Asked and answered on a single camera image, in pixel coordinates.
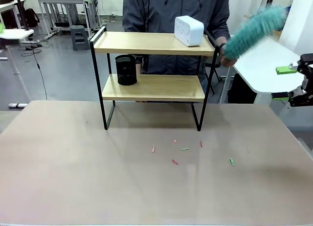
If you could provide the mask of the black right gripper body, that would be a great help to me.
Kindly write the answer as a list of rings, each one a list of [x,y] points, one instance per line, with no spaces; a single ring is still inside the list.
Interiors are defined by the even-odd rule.
[[[308,71],[302,71],[304,80],[302,82],[303,90],[313,90],[313,73]]]

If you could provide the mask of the person left hand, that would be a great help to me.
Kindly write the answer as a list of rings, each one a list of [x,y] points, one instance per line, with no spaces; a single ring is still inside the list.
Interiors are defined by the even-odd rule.
[[[221,56],[221,65],[224,66],[224,67],[231,67],[231,66],[233,66],[237,62],[237,59],[228,59],[228,58],[226,58],[225,55],[224,55],[224,50],[223,49],[220,51],[220,56]]]

